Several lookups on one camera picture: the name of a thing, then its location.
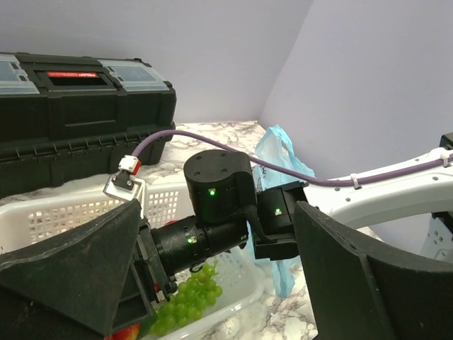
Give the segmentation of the red fake apple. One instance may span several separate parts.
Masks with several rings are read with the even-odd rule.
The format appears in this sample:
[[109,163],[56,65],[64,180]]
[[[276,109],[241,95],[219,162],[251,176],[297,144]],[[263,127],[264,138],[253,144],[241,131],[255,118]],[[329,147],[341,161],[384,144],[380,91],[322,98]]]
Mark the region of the red fake apple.
[[133,324],[129,327],[121,329],[120,331],[111,334],[104,338],[104,340],[136,340],[139,334],[140,324]]

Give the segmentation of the light blue plastic bag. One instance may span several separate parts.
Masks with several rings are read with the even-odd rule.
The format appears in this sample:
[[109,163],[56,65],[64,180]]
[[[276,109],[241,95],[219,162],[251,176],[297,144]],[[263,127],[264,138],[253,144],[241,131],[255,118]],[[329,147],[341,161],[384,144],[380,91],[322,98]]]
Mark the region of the light blue plastic bag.
[[[255,148],[257,158],[283,168],[314,177],[315,173],[303,164],[294,154],[294,148],[288,134],[278,125],[269,127]],[[262,165],[253,167],[253,180],[257,191],[296,181],[295,177],[268,169]],[[290,268],[300,262],[298,255],[290,259],[271,261],[256,259],[254,263],[269,269],[275,294],[279,298],[288,298],[295,284]]]

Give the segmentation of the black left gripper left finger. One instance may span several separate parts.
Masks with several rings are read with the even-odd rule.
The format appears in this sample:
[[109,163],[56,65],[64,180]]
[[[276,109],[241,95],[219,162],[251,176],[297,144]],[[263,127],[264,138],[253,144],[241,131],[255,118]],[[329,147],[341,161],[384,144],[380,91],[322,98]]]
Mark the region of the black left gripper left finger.
[[109,336],[142,319],[130,265],[140,219],[133,200],[1,255],[2,336]]

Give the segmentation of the green fake grape bunch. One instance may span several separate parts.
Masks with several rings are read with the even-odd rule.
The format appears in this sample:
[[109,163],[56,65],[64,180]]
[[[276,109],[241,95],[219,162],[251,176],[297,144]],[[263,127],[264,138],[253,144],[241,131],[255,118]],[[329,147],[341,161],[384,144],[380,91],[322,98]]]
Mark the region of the green fake grape bunch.
[[223,288],[216,282],[219,275],[218,260],[205,263],[202,268],[178,284],[169,301],[158,304],[157,321],[149,333],[167,335],[176,328],[182,328],[202,318],[208,307],[213,307],[223,294]]

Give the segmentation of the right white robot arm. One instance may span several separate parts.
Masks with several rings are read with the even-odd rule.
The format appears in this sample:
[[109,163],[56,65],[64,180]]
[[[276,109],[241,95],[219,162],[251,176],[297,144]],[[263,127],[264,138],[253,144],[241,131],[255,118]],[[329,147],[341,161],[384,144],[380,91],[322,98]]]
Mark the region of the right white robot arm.
[[251,242],[259,259],[299,256],[320,339],[451,339],[452,238],[415,255],[361,233],[364,226],[452,214],[452,151],[444,147],[368,174],[294,182],[257,192],[246,153],[213,143],[183,170],[192,216],[140,228],[151,291],[175,273]]

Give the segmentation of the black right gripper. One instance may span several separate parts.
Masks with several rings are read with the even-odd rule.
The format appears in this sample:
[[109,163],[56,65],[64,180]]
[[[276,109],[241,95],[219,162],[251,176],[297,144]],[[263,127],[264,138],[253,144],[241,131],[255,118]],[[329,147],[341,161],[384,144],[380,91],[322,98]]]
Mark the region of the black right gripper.
[[248,241],[257,197],[249,157],[210,149],[189,158],[183,173],[193,215],[153,228],[140,220],[113,329],[156,319],[152,303],[175,292],[175,275]]

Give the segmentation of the black plastic toolbox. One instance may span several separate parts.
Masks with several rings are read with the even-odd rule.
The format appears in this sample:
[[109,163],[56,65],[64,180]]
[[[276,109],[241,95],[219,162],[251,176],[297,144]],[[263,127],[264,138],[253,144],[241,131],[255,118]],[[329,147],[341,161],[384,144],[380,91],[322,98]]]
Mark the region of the black plastic toolbox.
[[111,174],[174,128],[176,90],[141,59],[1,54],[1,196]]

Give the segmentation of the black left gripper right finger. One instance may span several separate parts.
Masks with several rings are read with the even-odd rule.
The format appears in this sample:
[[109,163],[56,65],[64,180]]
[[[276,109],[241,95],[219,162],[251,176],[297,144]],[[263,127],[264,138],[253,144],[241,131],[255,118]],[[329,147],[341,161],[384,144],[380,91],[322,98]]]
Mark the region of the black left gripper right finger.
[[452,265],[346,227],[306,202],[294,212],[317,339],[451,339]]

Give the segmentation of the white plastic basket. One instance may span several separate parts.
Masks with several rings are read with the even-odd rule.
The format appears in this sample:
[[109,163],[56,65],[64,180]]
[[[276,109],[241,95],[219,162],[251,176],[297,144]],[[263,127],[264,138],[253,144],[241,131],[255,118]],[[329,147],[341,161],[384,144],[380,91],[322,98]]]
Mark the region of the white plastic basket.
[[[193,206],[185,183],[151,184],[148,219],[153,228],[171,220],[193,214]],[[27,200],[1,206],[1,253],[27,247],[73,229],[116,208],[118,200],[108,198],[102,191],[70,193],[50,198]],[[183,328],[176,327],[165,339],[204,339],[207,332],[226,322],[220,339],[231,339],[239,326],[231,323],[238,312],[259,301],[263,294],[262,275],[250,256],[236,247],[209,259],[217,266],[214,279],[223,293],[215,305],[204,310],[202,318]]]

